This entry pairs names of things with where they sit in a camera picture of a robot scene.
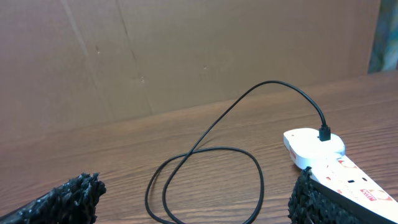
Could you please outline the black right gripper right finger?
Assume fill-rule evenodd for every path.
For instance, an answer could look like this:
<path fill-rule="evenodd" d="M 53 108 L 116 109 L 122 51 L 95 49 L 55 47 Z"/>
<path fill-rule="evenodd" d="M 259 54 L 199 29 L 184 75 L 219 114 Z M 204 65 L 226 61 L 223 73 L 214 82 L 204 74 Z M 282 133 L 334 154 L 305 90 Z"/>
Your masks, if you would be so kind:
<path fill-rule="evenodd" d="M 393 224 L 312 179 L 312 168 L 301 171 L 288 202 L 288 218 L 294 224 Z"/>

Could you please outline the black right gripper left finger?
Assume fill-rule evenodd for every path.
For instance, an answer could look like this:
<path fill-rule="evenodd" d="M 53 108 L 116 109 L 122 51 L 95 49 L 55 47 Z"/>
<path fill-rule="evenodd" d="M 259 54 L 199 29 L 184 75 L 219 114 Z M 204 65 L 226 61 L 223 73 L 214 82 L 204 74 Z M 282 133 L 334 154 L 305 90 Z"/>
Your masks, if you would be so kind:
<path fill-rule="evenodd" d="M 99 174 L 82 173 L 47 194 L 1 217 L 1 224 L 94 224 L 106 193 Z"/>

